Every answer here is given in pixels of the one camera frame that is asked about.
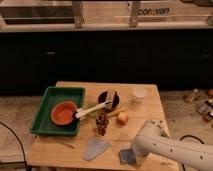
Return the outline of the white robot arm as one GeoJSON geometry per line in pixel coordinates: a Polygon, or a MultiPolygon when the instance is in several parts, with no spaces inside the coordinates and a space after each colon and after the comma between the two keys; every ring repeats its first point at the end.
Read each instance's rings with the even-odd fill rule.
{"type": "Polygon", "coordinates": [[[213,146],[164,137],[159,121],[147,120],[136,134],[131,148],[137,159],[157,154],[201,171],[213,171],[213,146]]]}

